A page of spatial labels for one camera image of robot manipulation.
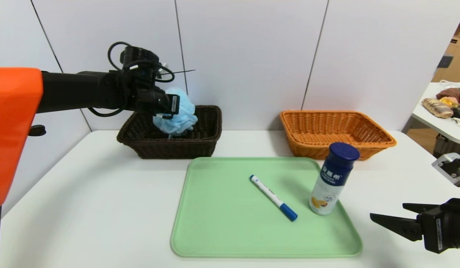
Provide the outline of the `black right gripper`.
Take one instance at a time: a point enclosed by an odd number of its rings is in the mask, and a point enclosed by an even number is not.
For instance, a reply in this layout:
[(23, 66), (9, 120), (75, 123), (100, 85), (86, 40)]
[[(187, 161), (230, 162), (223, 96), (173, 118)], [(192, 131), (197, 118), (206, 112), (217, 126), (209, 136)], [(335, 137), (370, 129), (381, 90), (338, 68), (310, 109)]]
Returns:
[(419, 214), (415, 219), (370, 214), (370, 219), (410, 241), (424, 240), (427, 251), (440, 254), (460, 249), (460, 198), (442, 205), (404, 202), (402, 207)]

